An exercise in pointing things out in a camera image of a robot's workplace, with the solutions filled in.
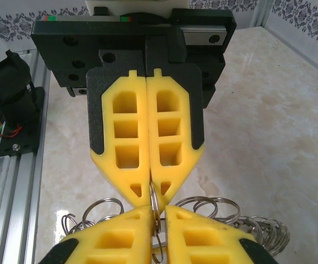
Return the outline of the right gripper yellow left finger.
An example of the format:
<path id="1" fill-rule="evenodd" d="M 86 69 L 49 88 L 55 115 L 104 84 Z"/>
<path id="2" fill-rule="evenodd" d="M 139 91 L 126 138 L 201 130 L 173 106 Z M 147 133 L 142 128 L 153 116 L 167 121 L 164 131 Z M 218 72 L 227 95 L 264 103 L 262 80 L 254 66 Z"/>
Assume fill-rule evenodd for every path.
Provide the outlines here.
<path id="1" fill-rule="evenodd" d="M 40 263 L 151 263 L 153 213 L 141 206 L 66 236 Z"/>

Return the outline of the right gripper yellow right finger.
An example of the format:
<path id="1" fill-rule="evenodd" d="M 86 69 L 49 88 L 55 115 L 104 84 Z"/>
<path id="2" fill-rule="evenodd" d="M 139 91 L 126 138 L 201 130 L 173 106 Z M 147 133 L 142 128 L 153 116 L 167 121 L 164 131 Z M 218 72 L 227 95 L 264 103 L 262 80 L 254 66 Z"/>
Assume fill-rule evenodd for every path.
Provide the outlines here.
<path id="1" fill-rule="evenodd" d="M 166 206 L 168 263 L 276 263 L 251 234 L 177 206 Z"/>

